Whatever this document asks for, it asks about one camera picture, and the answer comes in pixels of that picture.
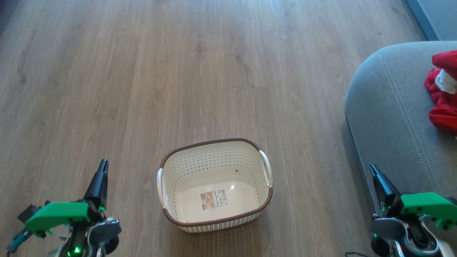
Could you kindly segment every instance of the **product label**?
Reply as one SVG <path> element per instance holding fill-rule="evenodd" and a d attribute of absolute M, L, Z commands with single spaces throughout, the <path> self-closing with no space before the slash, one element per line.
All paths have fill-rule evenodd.
<path fill-rule="evenodd" d="M 200 199 L 202 201 L 203 210 L 215 210 L 229 205 L 225 189 L 201 193 Z"/>

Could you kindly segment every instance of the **red cloth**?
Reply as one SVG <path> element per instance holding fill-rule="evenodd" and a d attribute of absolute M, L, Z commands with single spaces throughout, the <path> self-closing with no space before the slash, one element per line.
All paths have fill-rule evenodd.
<path fill-rule="evenodd" d="M 432 63 L 437 67 L 425 79 L 425 87 L 435 104 L 429 113 L 430 121 L 438 129 L 451 131 L 457 136 L 457 94 L 443 92 L 435 84 L 441 69 L 457 80 L 457 50 L 433 55 Z"/>

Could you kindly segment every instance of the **green 3d-printed part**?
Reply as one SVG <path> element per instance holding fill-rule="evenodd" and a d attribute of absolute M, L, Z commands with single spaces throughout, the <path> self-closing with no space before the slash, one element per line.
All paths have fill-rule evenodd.
<path fill-rule="evenodd" d="M 51 228 L 69 222 L 88 222 L 87 203 L 52 202 L 41 208 L 26 223 L 26 227 L 35 235 L 41 236 Z"/>
<path fill-rule="evenodd" d="M 450 229 L 457 223 L 457 206 L 437 193 L 416 193 L 401 196 L 402 213 L 430 215 L 436 219 L 436 227 Z"/>

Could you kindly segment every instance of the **white plastic basket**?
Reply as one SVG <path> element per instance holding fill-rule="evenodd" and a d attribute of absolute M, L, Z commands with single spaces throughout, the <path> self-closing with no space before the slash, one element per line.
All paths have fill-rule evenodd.
<path fill-rule="evenodd" d="M 187 232 L 206 232 L 255 219 L 273 196 L 273 176 L 258 145 L 219 139 L 167 154 L 157 191 L 171 222 Z"/>

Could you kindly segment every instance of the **brown basket rim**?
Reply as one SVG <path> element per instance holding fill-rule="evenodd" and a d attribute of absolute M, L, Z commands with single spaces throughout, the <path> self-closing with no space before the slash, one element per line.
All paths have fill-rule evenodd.
<path fill-rule="evenodd" d="M 189 149 L 189 148 L 193 148 L 193 147 L 197 147 L 197 146 L 201 146 L 201 145 L 209 145 L 209 144 L 232 142 L 232 141 L 243 141 L 243 142 L 251 144 L 253 147 L 255 147 L 257 149 L 257 151 L 261 150 L 261 148 L 260 148 L 260 146 L 258 144 L 254 143 L 253 141 L 251 141 L 249 139 L 246 139 L 246 138 L 224 138 L 224 139 L 206 140 L 206 141 L 203 141 L 203 142 L 186 145 L 186 146 L 183 146 L 183 147 L 180 147 L 180 148 L 177 148 L 177 149 L 174 149 L 174 150 L 170 151 L 162 159 L 159 168 L 163 169 L 164 166 L 165 166 L 165 162 L 168 160 L 168 158 L 171 155 L 173 155 L 174 153 L 176 153 L 176 152 L 179 152 L 179 151 L 182 151 L 182 150 L 186 150 L 186 149 Z M 227 217 L 227 218 L 223 218 L 223 219 L 218 219 L 218 220 L 209 220 L 209 221 L 191 222 L 191 223 L 189 223 L 189 222 L 180 222 L 180 221 L 176 220 L 175 218 L 173 218 L 171 216 L 171 214 L 168 212 L 167 208 L 163 208 L 163 212 L 164 212 L 165 216 L 167 217 L 167 219 L 169 221 L 171 221 L 173 224 L 175 224 L 177 226 L 180 226 L 180 227 L 206 226 L 206 225 L 213 225 L 213 224 L 218 224 L 218 223 L 223 223 L 223 222 L 227 222 L 227 221 L 233 221 L 233 220 L 241 219 L 241 218 L 256 214 L 258 212 L 261 212 L 270 203 L 272 197 L 273 197 L 273 187 L 270 185 L 270 188 L 268 189 L 268 197 L 266 198 L 266 201 L 259 208 L 254 209 L 254 210 L 249 211 L 249 212 L 245 212 L 245 213 L 239 214 L 239 215 L 235 215 L 235 216 L 231 216 L 231 217 Z"/>
<path fill-rule="evenodd" d="M 242 141 L 242 142 L 246 142 L 246 143 L 249 143 L 251 144 L 253 147 L 255 147 L 257 149 L 257 151 L 260 151 L 261 148 L 259 147 L 258 144 L 254 143 L 253 141 L 249 140 L 249 139 L 246 139 L 246 138 L 224 138 L 224 139 L 213 139 L 213 140 L 206 140 L 206 141 L 203 141 L 203 142 L 199 142 L 199 143 L 193 143 L 193 144 L 189 144 L 189 145 L 185 145 L 183 147 L 180 147 L 180 148 L 176 148 L 170 152 L 168 152 L 165 157 L 162 159 L 162 161 L 160 162 L 160 166 L 159 166 L 159 169 L 163 169 L 164 166 L 165 166 L 165 162 L 168 160 L 168 158 L 170 156 L 172 156 L 173 154 L 179 152 L 179 151 L 183 151 L 183 150 L 186 150 L 186 149 L 189 149 L 189 148 L 193 148 L 193 147 L 197 147 L 197 146 L 202 146 L 202 145 L 210 145 L 210 144 L 216 144 L 216 143 L 223 143 L 223 142 L 233 142 L 233 141 Z"/>

